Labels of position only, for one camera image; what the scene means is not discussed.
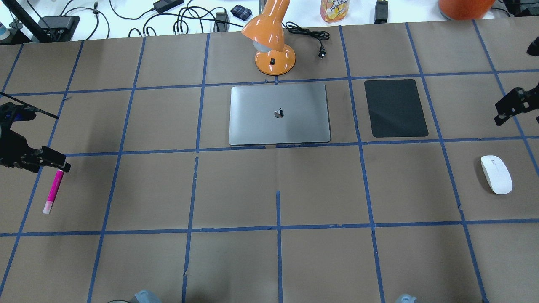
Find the orange desk lamp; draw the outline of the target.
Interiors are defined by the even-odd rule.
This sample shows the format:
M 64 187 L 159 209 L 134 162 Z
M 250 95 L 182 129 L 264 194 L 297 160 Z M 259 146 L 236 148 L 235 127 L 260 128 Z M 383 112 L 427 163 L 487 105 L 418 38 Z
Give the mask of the orange desk lamp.
M 257 49 L 254 56 L 257 69 L 266 75 L 284 75 L 291 71 L 296 62 L 294 50 L 285 44 L 282 26 L 289 4 L 289 0 L 268 0 L 262 13 L 241 30 Z

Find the dark blue small pouch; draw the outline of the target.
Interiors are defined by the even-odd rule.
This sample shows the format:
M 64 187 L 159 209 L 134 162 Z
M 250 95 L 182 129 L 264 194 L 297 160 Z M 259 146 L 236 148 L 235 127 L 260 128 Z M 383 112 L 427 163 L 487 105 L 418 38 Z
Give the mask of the dark blue small pouch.
M 231 8 L 230 12 L 233 16 L 235 16 L 237 19 L 240 19 L 242 21 L 247 21 L 253 15 L 251 9 L 246 8 L 242 5 L 234 6 L 233 8 Z

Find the black power adapter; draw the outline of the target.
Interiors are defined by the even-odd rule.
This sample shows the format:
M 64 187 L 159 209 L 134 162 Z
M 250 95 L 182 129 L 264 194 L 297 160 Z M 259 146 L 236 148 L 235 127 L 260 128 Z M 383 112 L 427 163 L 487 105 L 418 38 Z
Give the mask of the black power adapter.
M 387 0 L 377 0 L 375 4 L 374 24 L 385 24 L 389 17 L 389 2 Z

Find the silver closed laptop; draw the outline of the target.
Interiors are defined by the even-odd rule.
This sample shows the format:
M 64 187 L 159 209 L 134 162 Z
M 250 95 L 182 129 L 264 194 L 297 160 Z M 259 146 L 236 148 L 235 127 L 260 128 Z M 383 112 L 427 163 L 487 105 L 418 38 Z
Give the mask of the silver closed laptop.
M 231 146 L 327 143 L 326 85 L 306 82 L 231 88 Z

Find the pink marker pen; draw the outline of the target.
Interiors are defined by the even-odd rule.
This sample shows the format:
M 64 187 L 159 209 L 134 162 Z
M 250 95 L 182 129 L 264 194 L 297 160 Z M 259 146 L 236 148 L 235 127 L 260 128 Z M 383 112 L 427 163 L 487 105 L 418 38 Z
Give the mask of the pink marker pen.
M 47 200 L 45 202 L 42 214 L 47 214 L 47 215 L 50 214 L 50 211 L 52 210 L 53 204 L 54 204 L 54 202 L 56 200 L 56 196 L 57 196 L 57 194 L 59 192 L 59 188 L 61 186 L 61 181 L 62 181 L 62 178 L 63 178 L 64 174 L 65 174 L 65 172 L 62 171 L 62 170 L 57 170 L 56 171 L 56 174 L 55 174 L 54 180 L 52 182 L 50 191 L 48 193 L 48 197 L 47 197 Z

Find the black mousepad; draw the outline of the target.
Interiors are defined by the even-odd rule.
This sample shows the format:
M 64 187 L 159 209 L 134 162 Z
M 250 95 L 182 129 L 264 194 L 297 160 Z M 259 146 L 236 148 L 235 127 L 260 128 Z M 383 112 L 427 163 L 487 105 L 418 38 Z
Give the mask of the black mousepad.
M 415 80 L 367 80 L 364 88 L 374 137 L 429 135 Z

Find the yellow drink bottle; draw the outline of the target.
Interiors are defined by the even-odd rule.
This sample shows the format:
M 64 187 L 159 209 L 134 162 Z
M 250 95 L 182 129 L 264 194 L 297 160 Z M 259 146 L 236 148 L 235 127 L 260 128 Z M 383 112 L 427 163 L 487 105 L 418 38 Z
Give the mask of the yellow drink bottle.
M 325 23 L 342 21 L 349 11 L 350 0 L 322 0 L 320 15 Z

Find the white computer mouse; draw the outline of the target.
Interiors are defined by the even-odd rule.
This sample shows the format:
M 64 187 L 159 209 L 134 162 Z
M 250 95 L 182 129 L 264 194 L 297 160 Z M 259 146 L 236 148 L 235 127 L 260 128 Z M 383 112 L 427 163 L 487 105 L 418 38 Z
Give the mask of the white computer mouse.
M 495 194 L 509 194 L 513 190 L 512 177 L 500 157 L 485 155 L 480 157 L 483 173 L 489 187 Z

